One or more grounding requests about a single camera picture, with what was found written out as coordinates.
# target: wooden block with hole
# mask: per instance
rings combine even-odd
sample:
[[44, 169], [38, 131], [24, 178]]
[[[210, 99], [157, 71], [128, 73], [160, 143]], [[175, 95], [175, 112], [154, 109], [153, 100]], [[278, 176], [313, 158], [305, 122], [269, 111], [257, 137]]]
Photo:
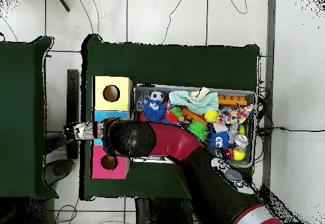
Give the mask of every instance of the wooden block with hole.
[[130, 114], [132, 81], [128, 77], [94, 76], [93, 107], [101, 111], [121, 111]]

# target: green table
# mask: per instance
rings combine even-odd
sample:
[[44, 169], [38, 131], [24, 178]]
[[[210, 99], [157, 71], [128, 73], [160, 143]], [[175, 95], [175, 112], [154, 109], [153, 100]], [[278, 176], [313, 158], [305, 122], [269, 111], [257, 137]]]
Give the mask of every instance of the green table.
[[[133, 84], [149, 83], [256, 91], [257, 45], [154, 46], [104, 43], [98, 35], [83, 42], [81, 120], [91, 120], [92, 76], [129, 77]], [[172, 164], [132, 162], [125, 180], [89, 178], [90, 142], [81, 144], [80, 198], [188, 198]], [[242, 169], [251, 176], [252, 168]]]
[[0, 196], [52, 198], [43, 182], [43, 63], [51, 37], [0, 42]]

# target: plastic bin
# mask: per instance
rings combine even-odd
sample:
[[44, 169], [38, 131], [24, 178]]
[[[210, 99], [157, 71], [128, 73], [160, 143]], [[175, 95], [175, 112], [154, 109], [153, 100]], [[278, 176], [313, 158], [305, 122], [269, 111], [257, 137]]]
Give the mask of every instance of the plastic bin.
[[[145, 84], [136, 84], [133, 88], [133, 106], [135, 107], [136, 101], [139, 99], [142, 91], [161, 91], [165, 94], [165, 97], [168, 97], [168, 93], [170, 91], [176, 90], [186, 90], [186, 91], [198, 91], [200, 88], [195, 87], [183, 87], [183, 86], [167, 86], [167, 85], [150, 85], [147, 86]], [[248, 168], [254, 162], [255, 155], [255, 138], [256, 138], [256, 125], [257, 125], [257, 94], [253, 91], [239, 91], [239, 90], [231, 90], [231, 89], [214, 89], [209, 88], [210, 92], [217, 92], [218, 95], [223, 96], [238, 96], [238, 97], [246, 97], [247, 104], [253, 104], [254, 109], [248, 116], [248, 118], [244, 121], [243, 125], [245, 128], [245, 135], [248, 137], [249, 145], [247, 147], [246, 156], [241, 161], [227, 161], [228, 164], [239, 167], [239, 168]], [[134, 120], [139, 120], [139, 114], [135, 111]]]

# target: pink toy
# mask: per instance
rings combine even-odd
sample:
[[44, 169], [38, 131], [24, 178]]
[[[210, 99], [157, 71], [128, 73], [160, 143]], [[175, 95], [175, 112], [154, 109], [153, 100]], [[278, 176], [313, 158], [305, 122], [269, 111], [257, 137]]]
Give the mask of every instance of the pink toy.
[[129, 171], [129, 159], [125, 157], [117, 157], [117, 166], [114, 170], [106, 170], [102, 166], [102, 157], [106, 155], [102, 145], [94, 145], [93, 148], [93, 175], [90, 178], [101, 178], [111, 180], [124, 180]]

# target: towel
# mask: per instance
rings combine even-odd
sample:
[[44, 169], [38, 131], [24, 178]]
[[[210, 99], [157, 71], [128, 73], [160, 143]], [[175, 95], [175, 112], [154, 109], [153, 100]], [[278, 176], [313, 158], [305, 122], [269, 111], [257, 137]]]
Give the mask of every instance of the towel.
[[188, 91], [171, 91], [169, 100], [173, 105], [184, 105], [191, 112], [203, 115], [207, 111], [219, 111], [218, 93], [207, 94], [200, 102], [191, 99]]

